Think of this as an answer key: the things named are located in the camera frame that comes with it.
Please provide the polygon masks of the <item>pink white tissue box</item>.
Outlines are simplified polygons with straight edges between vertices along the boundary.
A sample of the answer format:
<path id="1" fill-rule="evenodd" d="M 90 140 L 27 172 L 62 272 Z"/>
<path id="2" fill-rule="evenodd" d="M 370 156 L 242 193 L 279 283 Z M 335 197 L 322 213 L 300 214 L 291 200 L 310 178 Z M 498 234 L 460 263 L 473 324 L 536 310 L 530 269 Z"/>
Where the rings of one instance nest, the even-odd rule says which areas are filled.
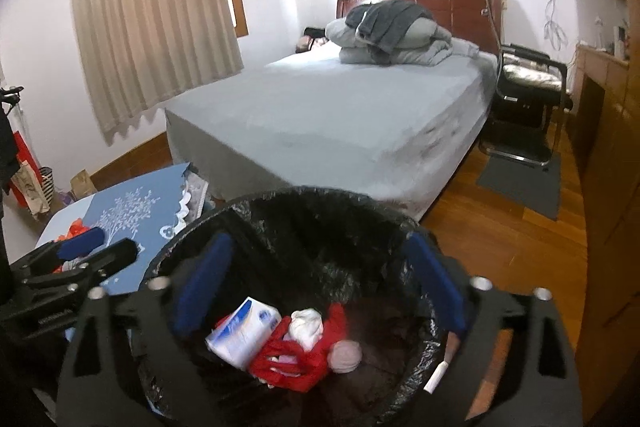
<path id="1" fill-rule="evenodd" d="M 222 361 L 245 371 L 281 320 L 276 308 L 247 297 L 206 337 L 206 347 Z"/>

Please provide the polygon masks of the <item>red plastic bag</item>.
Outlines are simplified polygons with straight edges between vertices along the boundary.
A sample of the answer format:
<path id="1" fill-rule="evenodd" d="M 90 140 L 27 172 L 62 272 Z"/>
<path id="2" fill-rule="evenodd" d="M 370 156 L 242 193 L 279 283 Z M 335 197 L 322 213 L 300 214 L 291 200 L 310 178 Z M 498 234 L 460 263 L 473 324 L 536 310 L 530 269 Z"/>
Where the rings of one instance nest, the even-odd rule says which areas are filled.
<path id="1" fill-rule="evenodd" d="M 331 349 L 346 338 L 341 303 L 332 303 L 326 315 L 303 309 L 284 317 L 248 297 L 206 337 L 206 347 L 269 386 L 307 392 L 330 373 Z"/>

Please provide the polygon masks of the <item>pink face mask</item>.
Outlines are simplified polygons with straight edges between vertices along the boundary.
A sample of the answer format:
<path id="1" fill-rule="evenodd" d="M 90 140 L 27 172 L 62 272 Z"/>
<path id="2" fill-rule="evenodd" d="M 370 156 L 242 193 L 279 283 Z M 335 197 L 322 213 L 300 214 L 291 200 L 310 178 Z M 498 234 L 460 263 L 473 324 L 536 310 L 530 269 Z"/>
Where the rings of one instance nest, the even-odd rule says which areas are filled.
<path id="1" fill-rule="evenodd" d="M 328 365 L 333 373 L 352 373 L 362 361 L 360 344 L 354 340 L 340 340 L 331 347 Z"/>

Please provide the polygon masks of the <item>white plastic bag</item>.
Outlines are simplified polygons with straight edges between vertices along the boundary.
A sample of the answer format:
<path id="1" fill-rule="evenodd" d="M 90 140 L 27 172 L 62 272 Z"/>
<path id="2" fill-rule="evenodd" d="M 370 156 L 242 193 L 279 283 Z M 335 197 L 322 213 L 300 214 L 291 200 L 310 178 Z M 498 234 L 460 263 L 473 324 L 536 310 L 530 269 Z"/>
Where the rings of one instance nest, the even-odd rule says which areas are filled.
<path id="1" fill-rule="evenodd" d="M 295 341 L 305 352 L 310 352 L 323 336 L 321 313 L 312 308 L 297 310 L 290 319 L 284 339 Z"/>

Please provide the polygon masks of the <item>small orange foam net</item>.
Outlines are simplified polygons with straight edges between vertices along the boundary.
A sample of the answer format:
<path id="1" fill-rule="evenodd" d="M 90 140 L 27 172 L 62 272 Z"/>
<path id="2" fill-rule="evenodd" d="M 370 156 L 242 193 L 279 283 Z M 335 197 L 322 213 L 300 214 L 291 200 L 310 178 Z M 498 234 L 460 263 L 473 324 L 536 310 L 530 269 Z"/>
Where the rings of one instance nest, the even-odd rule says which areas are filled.
<path id="1" fill-rule="evenodd" d="M 58 239 L 56 241 L 61 242 L 64 241 L 64 239 L 71 239 L 72 237 L 84 233 L 88 230 L 89 228 L 85 227 L 84 222 L 82 222 L 81 219 L 76 219 L 68 228 L 67 233 L 65 235 L 58 236 Z M 71 269 L 74 269 L 76 265 L 79 265 L 81 259 L 84 258 L 85 257 L 80 257 L 77 259 L 58 259 L 58 266 L 54 269 L 54 273 L 70 271 Z"/>

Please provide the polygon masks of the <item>blue printed table cloth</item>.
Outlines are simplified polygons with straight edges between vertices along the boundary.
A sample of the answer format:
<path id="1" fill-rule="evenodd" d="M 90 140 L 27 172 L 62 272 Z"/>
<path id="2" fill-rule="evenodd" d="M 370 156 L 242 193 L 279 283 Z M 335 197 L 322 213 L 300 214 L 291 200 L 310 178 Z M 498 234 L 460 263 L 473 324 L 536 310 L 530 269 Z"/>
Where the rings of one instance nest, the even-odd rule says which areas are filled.
<path id="1" fill-rule="evenodd" d="M 51 218 L 39 246 L 66 234 L 72 223 L 105 232 L 105 246 L 132 239 L 137 260 L 102 283 L 112 295 L 136 291 L 160 250 L 203 212 L 208 183 L 189 165 L 156 170 L 74 202 Z"/>

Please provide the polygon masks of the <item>brown paper bag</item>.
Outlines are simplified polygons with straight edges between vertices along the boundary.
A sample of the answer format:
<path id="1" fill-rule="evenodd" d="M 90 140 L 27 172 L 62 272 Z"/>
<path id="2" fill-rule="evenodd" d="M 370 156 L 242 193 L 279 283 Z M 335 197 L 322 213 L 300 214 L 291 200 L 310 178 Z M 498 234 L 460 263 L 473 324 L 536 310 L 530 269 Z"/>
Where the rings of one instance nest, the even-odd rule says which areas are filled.
<path id="1" fill-rule="evenodd" d="M 86 170 L 79 171 L 70 179 L 70 189 L 76 200 L 96 194 L 98 191 Z"/>

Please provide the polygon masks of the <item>striped basket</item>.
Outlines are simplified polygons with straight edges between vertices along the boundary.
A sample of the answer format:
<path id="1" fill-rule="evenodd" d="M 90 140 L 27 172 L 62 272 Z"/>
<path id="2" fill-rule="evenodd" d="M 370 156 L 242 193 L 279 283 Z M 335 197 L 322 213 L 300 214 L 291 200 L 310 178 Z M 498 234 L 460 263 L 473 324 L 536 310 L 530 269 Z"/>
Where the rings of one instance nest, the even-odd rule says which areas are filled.
<path id="1" fill-rule="evenodd" d="M 42 179 L 41 186 L 43 195 L 46 198 L 47 203 L 51 205 L 55 192 L 53 171 L 50 167 L 43 166 L 39 168 L 39 172 Z"/>

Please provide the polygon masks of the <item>beige tote bag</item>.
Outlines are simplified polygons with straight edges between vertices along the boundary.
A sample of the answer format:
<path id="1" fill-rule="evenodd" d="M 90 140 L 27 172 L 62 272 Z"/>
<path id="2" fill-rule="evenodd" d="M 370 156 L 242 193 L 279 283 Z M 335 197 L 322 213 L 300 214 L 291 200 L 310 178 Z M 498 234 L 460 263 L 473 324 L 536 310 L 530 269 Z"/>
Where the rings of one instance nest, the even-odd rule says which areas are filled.
<path id="1" fill-rule="evenodd" d="M 33 216 L 44 215 L 50 210 L 43 195 L 42 186 L 37 178 L 35 170 L 27 161 L 22 161 L 17 173 L 12 176 L 11 181 L 17 192 L 25 199 L 26 206 Z"/>

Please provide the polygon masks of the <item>left beige curtain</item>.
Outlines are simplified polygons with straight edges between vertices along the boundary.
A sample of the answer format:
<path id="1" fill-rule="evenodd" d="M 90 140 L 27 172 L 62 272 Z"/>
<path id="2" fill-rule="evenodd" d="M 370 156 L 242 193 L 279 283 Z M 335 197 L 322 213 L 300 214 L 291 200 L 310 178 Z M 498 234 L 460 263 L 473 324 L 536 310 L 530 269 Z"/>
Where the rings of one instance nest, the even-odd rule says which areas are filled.
<path id="1" fill-rule="evenodd" d="M 243 68 L 229 0 L 72 0 L 72 11 L 105 138 L 158 104 Z"/>

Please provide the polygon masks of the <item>black metal chair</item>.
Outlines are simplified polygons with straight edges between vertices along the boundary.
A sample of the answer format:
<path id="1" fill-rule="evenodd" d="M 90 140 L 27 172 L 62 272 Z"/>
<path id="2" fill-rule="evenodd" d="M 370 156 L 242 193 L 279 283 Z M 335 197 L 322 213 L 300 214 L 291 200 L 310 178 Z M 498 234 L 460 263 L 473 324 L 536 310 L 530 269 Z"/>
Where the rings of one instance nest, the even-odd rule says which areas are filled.
<path id="1" fill-rule="evenodd" d="M 548 131 L 554 116 L 573 108 L 567 66 L 516 44 L 500 46 L 498 80 L 480 150 L 490 157 L 546 169 L 559 146 L 562 124 Z"/>

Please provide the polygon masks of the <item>dark bag beside bed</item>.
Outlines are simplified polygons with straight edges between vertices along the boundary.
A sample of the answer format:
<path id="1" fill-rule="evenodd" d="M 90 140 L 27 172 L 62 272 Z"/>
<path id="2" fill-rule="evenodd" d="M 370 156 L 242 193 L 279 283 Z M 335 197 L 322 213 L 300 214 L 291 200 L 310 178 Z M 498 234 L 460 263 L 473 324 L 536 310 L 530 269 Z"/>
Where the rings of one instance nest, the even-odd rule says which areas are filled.
<path id="1" fill-rule="evenodd" d="M 324 46 L 328 41 L 324 28 L 306 27 L 296 43 L 295 52 L 306 53 L 315 46 Z"/>

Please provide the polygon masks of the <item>wooden cabinet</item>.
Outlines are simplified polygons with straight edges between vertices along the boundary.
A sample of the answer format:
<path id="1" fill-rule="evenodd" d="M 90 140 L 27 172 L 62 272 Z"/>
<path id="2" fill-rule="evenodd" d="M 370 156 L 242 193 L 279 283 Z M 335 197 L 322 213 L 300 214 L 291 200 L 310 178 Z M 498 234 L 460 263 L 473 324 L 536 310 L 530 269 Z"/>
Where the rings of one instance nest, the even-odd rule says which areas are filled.
<path id="1" fill-rule="evenodd" d="M 630 57 L 580 53 L 570 139 L 588 243 L 575 355 L 588 426 L 632 426 L 639 408 L 639 0 L 626 0 Z"/>

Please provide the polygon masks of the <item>dark grey folded blanket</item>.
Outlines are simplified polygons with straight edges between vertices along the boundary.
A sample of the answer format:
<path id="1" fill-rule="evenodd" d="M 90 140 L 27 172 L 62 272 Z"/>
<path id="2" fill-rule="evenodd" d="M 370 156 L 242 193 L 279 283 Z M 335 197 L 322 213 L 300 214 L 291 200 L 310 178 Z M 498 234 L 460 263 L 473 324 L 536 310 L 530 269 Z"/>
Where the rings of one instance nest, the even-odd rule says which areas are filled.
<path id="1" fill-rule="evenodd" d="M 414 22 L 434 20 L 433 14 L 420 4 L 407 0 L 382 0 L 352 8 L 345 20 L 372 51 L 391 54 Z"/>

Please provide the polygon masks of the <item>red wooden headboard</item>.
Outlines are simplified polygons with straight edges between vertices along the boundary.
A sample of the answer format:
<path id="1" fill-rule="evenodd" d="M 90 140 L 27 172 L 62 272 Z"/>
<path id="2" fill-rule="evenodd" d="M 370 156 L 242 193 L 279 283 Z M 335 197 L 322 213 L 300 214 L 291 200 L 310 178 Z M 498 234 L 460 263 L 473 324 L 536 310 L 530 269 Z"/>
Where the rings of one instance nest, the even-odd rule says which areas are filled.
<path id="1" fill-rule="evenodd" d="M 373 0 L 337 0 L 336 16 Z M 499 54 L 503 0 L 407 0 L 430 10 L 440 26 L 454 37 L 471 41 L 487 53 Z"/>

